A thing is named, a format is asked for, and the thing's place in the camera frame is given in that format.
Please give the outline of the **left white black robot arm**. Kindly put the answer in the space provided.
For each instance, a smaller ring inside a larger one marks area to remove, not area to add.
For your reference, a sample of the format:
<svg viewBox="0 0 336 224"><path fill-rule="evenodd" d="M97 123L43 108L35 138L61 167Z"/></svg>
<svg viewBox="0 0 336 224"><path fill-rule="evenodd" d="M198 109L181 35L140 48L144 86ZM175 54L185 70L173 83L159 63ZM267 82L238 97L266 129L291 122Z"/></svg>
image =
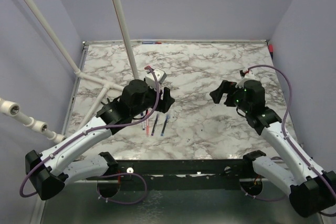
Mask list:
<svg viewBox="0 0 336 224"><path fill-rule="evenodd" d="M166 113L175 102L170 89L155 90L145 81L133 80L122 94L105 103L89 122L70 137L41 153L35 150L25 156L25 181L30 181L41 200L59 194L66 185L78 180L112 178L118 171L117 161L108 152L92 159L78 161L88 149L115 135L148 109Z"/></svg>

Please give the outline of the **purple pen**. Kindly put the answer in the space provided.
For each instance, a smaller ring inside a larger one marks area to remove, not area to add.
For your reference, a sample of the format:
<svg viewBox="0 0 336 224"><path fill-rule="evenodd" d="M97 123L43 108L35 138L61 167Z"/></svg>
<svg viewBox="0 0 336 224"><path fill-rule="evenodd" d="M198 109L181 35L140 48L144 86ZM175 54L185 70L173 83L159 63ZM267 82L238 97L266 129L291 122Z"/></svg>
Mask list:
<svg viewBox="0 0 336 224"><path fill-rule="evenodd" d="M157 113L156 116L155 116L153 127L152 127L151 136L154 136L158 120L159 120L159 114Z"/></svg>

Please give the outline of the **white blue pen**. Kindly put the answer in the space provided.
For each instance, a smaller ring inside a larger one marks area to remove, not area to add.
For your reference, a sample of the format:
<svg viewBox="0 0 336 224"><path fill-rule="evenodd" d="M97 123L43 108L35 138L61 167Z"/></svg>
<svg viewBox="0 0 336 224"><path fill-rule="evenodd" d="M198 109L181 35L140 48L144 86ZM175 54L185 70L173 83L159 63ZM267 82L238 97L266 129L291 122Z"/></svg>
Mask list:
<svg viewBox="0 0 336 224"><path fill-rule="evenodd" d="M141 119L145 118L146 115L147 115L147 113L148 113L148 110L146 110L146 111L144 111L144 112L141 112L141 113L140 113ZM146 120L143 120L143 121L141 122L141 125L142 125L142 130L145 130L145 129L146 129Z"/></svg>

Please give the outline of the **blue pen cap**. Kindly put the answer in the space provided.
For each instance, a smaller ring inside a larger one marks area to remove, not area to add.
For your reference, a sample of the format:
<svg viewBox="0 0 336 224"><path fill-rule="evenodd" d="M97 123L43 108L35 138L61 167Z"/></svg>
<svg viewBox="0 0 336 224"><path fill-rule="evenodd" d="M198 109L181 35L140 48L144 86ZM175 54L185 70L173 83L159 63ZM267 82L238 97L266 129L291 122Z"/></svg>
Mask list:
<svg viewBox="0 0 336 224"><path fill-rule="evenodd" d="M163 123L163 127L162 127L162 131L161 131L161 135L160 135L160 136L163 136L163 135L164 135L164 132L165 132L167 123L168 123L168 121L169 121L169 118L170 118L169 115L167 115L167 116L165 117L165 121L164 121L164 123Z"/></svg>

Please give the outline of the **red pen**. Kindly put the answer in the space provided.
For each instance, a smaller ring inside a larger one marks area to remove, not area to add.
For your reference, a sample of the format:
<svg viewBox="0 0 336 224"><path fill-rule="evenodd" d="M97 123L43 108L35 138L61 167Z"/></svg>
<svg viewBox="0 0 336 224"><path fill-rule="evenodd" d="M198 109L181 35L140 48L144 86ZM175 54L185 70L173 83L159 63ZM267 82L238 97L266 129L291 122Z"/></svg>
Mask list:
<svg viewBox="0 0 336 224"><path fill-rule="evenodd" d="M150 136L150 120L149 120L149 112L150 111L147 111L147 113L146 113L146 116L147 116L147 118L146 118L146 135L147 136Z"/></svg>

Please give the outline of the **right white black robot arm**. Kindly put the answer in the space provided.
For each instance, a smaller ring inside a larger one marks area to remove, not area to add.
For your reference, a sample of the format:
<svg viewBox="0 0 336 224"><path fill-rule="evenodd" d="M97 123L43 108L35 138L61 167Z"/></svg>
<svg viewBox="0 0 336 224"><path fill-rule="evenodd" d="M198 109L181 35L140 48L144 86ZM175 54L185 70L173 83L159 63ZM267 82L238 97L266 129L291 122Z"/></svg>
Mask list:
<svg viewBox="0 0 336 224"><path fill-rule="evenodd" d="M302 217L335 205L335 172L326 172L293 140L278 114L266 106L265 89L259 81L240 84L224 80L210 92L216 104L223 95L226 95L224 104L243 111L249 126L275 149L288 167L282 168L263 152L252 152L244 156L247 161L241 164L246 177L258 174L268 179L289 198Z"/></svg>

